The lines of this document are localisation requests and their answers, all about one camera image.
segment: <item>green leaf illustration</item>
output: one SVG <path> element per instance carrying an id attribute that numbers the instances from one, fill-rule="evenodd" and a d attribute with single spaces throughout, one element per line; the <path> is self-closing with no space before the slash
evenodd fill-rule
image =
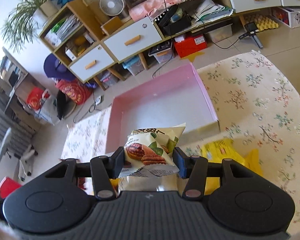
<path id="1" fill-rule="evenodd" d="M 148 146 L 150 149 L 154 149 L 157 147 L 157 142 L 153 142 Z"/>
<path id="2" fill-rule="evenodd" d="M 166 147 L 170 153 L 173 152 L 173 149 L 175 148 L 176 144 L 176 141 L 172 141 L 170 138 L 168 139 Z"/>
<path id="3" fill-rule="evenodd" d="M 159 156 L 162 156 L 163 154 L 163 149 L 156 147 L 156 148 L 152 148 L 152 150 Z"/>

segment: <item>electrical cord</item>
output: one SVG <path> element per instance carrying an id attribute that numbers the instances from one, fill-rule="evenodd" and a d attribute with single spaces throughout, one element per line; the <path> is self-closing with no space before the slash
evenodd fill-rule
<path id="1" fill-rule="evenodd" d="M 165 7 L 165 10 L 167 11 L 167 4 L 166 4 L 166 0 L 163 0 L 164 2 L 164 7 Z M 166 61 L 165 63 L 163 63 L 163 65 L 160 66 L 160 63 L 159 63 L 159 67 L 153 72 L 152 74 L 152 78 L 155 78 L 155 74 L 164 66 L 166 65 L 173 57 L 173 42 L 172 42 L 172 35 L 171 35 L 171 28 L 170 28 L 170 20 L 169 20 L 169 32 L 170 32 L 170 39 L 171 39 L 171 49 L 172 49 L 172 54 L 171 54 L 171 57 L 168 61 Z"/>
<path id="2" fill-rule="evenodd" d="M 203 23 L 203 28 L 205 29 L 206 27 L 205 27 L 205 24 L 204 24 L 203 20 L 201 20 L 201 18 L 199 18 L 199 17 L 195 14 L 195 11 L 193 11 L 193 13 L 194 13 L 194 15 L 198 18 L 198 20 L 200 20 L 200 21 Z M 215 45 L 216 45 L 217 47 L 219 47 L 220 49 L 229 49 L 229 48 L 230 48 L 231 46 L 233 46 L 238 40 L 239 40 L 239 38 L 238 38 L 234 43 L 232 43 L 229 47 L 227 47 L 227 48 L 220 47 L 219 45 L 217 45 L 217 44 L 214 43 L 213 41 L 212 41 L 212 43 L 215 44 Z"/>

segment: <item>blue container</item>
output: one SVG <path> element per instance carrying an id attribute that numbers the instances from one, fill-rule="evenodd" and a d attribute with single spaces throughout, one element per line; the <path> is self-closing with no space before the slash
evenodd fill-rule
<path id="1" fill-rule="evenodd" d="M 124 69 L 128 69 L 130 73 L 134 76 L 136 76 L 144 70 L 143 64 L 141 63 L 139 56 L 134 56 L 122 62 L 122 66 Z"/>

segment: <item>yellow egg carton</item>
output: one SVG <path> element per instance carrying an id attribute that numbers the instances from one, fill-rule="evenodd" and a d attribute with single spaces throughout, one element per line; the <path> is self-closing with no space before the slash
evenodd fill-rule
<path id="1" fill-rule="evenodd" d="M 256 26 L 258 27 L 259 31 L 262 32 L 268 29 L 277 29 L 279 25 L 274 21 L 271 20 L 267 16 L 255 14 L 255 15 L 248 15 L 244 17 L 246 23 L 255 22 Z"/>

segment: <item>pink tray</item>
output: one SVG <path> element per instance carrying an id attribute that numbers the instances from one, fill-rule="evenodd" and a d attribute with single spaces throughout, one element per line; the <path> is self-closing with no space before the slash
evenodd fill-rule
<path id="1" fill-rule="evenodd" d="M 186 122 L 178 145 L 220 132 L 209 95 L 191 63 L 160 75 L 114 98 L 106 153 L 124 146 L 135 129 Z"/>

